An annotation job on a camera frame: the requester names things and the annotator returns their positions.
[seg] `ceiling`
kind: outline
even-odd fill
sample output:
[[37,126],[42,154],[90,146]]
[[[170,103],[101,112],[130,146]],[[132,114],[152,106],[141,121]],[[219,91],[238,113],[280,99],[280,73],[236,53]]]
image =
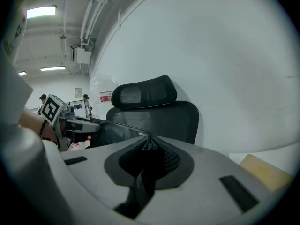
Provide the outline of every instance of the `ceiling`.
[[[56,5],[56,14],[27,19],[24,39],[17,57],[16,69],[25,71],[26,79],[57,74],[78,74],[79,66],[72,62],[72,44],[78,44],[80,31],[88,0],[68,0],[66,12],[66,43],[60,39],[63,34],[64,7],[66,0],[29,0],[27,9]],[[96,37],[97,26],[91,35]],[[40,71],[43,67],[65,66],[66,70]],[[82,74],[87,72],[87,66],[82,67]]]

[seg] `person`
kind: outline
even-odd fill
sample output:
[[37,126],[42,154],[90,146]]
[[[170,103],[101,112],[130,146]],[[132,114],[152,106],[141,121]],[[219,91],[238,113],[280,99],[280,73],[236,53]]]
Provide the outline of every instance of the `person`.
[[88,96],[87,94],[84,94],[83,100],[84,100],[84,103],[85,103],[85,107],[86,107],[87,109],[89,109],[90,115],[92,115],[91,110],[92,110],[93,108],[90,106],[88,99],[89,99],[89,96]]
[[42,96],[40,96],[39,99],[42,100],[42,105],[40,105],[39,110],[38,110],[37,113],[38,113],[38,115],[41,115],[42,107],[43,107],[43,105],[44,105],[44,103],[45,103],[45,101],[47,99],[46,94],[42,94]]

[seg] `mesh headrest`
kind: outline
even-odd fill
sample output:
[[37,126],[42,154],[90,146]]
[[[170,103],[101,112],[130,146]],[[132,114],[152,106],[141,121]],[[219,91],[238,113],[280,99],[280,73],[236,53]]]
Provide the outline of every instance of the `mesh headrest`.
[[167,75],[151,80],[124,84],[112,93],[112,105],[117,108],[142,108],[170,104],[177,92]]

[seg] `black pad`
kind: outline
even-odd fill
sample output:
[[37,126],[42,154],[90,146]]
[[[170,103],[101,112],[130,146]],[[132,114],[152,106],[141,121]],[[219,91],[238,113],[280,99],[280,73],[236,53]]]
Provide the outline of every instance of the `black pad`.
[[243,212],[247,212],[259,203],[234,176],[225,176],[219,180]]
[[151,80],[124,84],[112,93],[112,105],[117,108],[143,108],[173,103],[177,92],[167,75]]
[[106,120],[145,129],[163,136],[194,144],[199,121],[195,105],[176,101],[170,105],[141,109],[112,108]]

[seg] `black strap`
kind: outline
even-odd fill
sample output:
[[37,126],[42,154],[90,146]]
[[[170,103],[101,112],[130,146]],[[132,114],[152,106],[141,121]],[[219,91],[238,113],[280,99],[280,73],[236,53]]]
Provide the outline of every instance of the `black strap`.
[[154,143],[143,146],[142,157],[144,160],[143,169],[130,188],[127,200],[114,209],[132,219],[143,210],[153,197],[155,182],[161,177],[161,170],[164,167],[164,152]]
[[47,123],[47,120],[44,119],[43,124],[42,124],[42,127],[41,127],[41,130],[39,131],[39,136],[40,136],[40,137],[42,137],[42,133],[43,133],[43,130],[44,130],[44,128],[45,128],[46,123]]
[[56,143],[57,143],[57,148],[60,149],[60,141],[58,139],[58,136],[56,136]]

